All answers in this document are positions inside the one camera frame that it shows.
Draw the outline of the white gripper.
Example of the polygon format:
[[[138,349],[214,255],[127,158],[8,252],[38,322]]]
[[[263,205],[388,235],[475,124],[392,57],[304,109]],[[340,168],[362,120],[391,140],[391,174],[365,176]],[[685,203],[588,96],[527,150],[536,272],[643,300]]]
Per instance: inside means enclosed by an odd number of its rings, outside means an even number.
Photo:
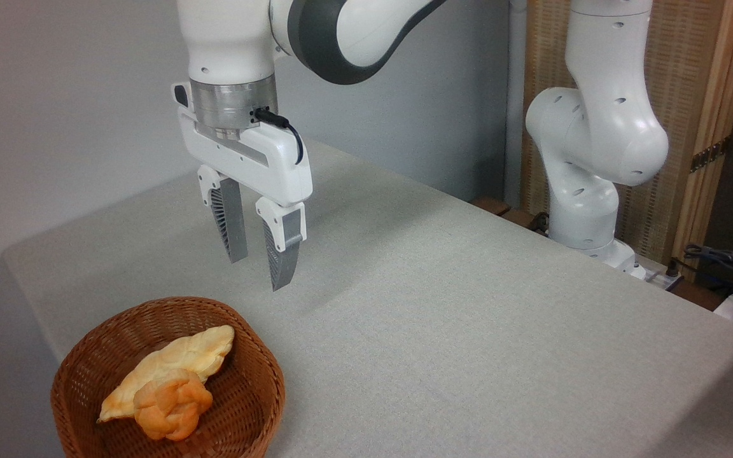
[[[272,290],[293,280],[300,244],[307,239],[305,205],[313,192],[306,147],[282,125],[259,119],[277,111],[276,83],[254,81],[172,85],[181,134],[200,164],[198,180],[231,263],[248,257],[241,185],[263,195],[263,221]]]

